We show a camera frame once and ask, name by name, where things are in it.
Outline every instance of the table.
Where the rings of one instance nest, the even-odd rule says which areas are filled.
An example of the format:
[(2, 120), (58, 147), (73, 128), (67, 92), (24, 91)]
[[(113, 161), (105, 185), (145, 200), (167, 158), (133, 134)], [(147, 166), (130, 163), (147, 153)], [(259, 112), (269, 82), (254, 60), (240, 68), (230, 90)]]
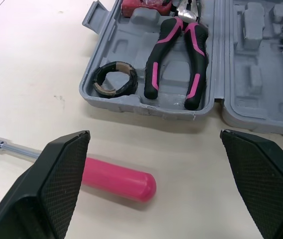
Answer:
[[(113, 0), (102, 0), (110, 10)], [(90, 106), (78, 86), (98, 36), (92, 0), (0, 0), (0, 137), (35, 149), (91, 131), (88, 156), (144, 170), (157, 194), (139, 204), (82, 186), (66, 238), (261, 239), (235, 186), (220, 105), (195, 122)], [(283, 137), (260, 134), (283, 148)], [(30, 162), (0, 154), (0, 201)]]

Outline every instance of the screwdriver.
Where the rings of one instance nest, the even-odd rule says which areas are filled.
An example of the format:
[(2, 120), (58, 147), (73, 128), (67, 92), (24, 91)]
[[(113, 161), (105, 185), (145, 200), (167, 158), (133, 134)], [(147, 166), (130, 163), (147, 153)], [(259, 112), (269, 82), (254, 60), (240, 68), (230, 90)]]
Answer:
[[(40, 151), (0, 139), (0, 151), (30, 158), (32, 162), (39, 157)], [(82, 184), (101, 189), (137, 202), (147, 202), (156, 193), (156, 181), (146, 172), (121, 167), (93, 158), (86, 158)]]

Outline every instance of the tool case compartment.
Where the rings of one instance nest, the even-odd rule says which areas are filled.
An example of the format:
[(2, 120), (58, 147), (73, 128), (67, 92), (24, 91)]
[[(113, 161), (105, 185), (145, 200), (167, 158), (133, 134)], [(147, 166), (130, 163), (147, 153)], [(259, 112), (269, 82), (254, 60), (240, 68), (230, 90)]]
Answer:
[[(257, 132), (283, 134), (283, 51), (279, 49), (283, 3), (272, 1), (201, 0), (201, 22), (208, 27), (206, 91), (196, 111), (184, 108), (189, 84), (189, 57), (180, 37), (161, 67), (159, 95), (144, 97), (147, 59), (160, 25), (171, 16), (137, 8), (131, 18), (121, 15), (121, 0), (111, 11), (96, 1), (83, 25), (99, 34), (95, 51), (80, 83), (80, 93), (92, 106), (114, 112), (135, 112), (169, 120), (194, 120), (207, 114), (216, 100), (230, 125)], [(131, 64), (138, 75), (135, 94), (106, 99), (93, 88), (94, 70), (112, 61)], [(105, 88), (120, 88), (128, 80), (108, 73)]]

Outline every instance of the gray molded tray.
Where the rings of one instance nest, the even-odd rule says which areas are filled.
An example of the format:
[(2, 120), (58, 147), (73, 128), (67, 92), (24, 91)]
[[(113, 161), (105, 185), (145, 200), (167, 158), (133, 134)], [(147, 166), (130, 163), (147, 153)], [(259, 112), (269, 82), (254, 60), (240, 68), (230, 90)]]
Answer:
[[(144, 68), (159, 37), (160, 24), (169, 16), (137, 8), (131, 18), (121, 15), (121, 0), (111, 11), (96, 1), (83, 25), (99, 34), (80, 83), (80, 93), (92, 106), (115, 112), (136, 112), (165, 119), (194, 120), (207, 114), (216, 100), (231, 126), (256, 132), (283, 134), (283, 51), (278, 48), (283, 25), (283, 3), (272, 1), (201, 0), (201, 22), (208, 26), (206, 91), (198, 110), (184, 109), (189, 82), (189, 58), (180, 37), (166, 56), (159, 96), (144, 97)], [(124, 61), (138, 74), (136, 94), (100, 98), (92, 86), (94, 70), (111, 61)], [(107, 74), (104, 87), (122, 86), (128, 77)]]

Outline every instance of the pliers jaw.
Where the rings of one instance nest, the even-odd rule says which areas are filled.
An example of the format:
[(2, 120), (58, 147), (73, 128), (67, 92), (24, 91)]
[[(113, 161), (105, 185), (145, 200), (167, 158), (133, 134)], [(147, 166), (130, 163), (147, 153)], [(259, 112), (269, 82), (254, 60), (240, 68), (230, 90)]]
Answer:
[(196, 0), (181, 0), (176, 15), (186, 23), (197, 22), (199, 20), (199, 11)]

